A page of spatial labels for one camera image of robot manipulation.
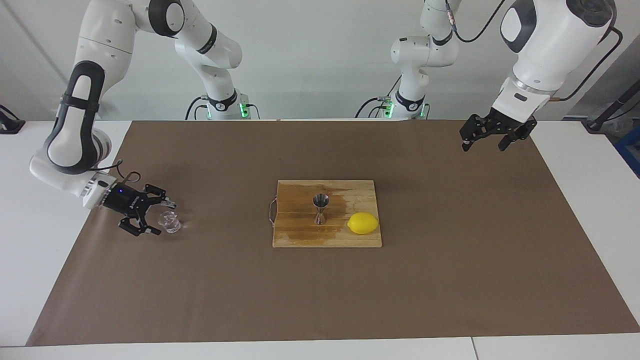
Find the wooden cutting board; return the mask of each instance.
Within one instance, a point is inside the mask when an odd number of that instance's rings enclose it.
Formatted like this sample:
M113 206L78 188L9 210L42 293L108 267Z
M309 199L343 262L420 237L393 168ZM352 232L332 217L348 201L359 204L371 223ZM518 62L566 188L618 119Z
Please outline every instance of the wooden cutting board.
M329 195L326 224L316 225L313 198ZM382 247L380 226L371 234L357 235L347 222L355 213L379 219L376 189L371 180L280 180L273 247Z

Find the white table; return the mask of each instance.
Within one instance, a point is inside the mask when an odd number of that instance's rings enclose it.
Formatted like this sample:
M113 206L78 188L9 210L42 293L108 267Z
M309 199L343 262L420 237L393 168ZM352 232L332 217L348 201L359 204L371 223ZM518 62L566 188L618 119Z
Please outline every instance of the white table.
M114 143L105 163L113 162L130 125L97 124ZM0 136L0 346L14 347L0 349L0 359L640 359L640 334L20 348L89 213L79 199L29 174L29 159L51 126L32 122L17 136ZM640 319L640 180L604 136L578 123L541 122L533 139ZM44 226L30 227L31 219Z

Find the brown mat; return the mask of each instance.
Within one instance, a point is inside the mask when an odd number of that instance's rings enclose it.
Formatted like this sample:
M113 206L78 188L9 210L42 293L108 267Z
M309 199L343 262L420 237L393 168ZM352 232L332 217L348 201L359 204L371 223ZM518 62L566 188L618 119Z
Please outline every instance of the brown mat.
M135 122L184 229L93 211L28 345L639 332L535 145L460 126ZM273 249L279 179L375 180L384 247Z

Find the lemon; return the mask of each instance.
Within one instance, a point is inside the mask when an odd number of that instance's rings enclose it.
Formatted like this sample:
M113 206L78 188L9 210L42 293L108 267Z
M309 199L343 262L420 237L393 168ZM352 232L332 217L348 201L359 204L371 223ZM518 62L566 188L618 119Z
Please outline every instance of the lemon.
M379 224L378 219L370 213L355 213L347 226L358 235L366 235L377 229Z

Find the metal jigger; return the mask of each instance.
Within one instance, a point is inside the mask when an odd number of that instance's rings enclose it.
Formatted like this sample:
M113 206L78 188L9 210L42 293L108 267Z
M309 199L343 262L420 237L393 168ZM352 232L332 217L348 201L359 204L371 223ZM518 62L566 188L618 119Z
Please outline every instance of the metal jigger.
M323 193L317 194L316 196L314 196L314 206L318 210L314 222L316 223L316 225L324 225L324 223L326 223L324 209L329 206L329 196Z

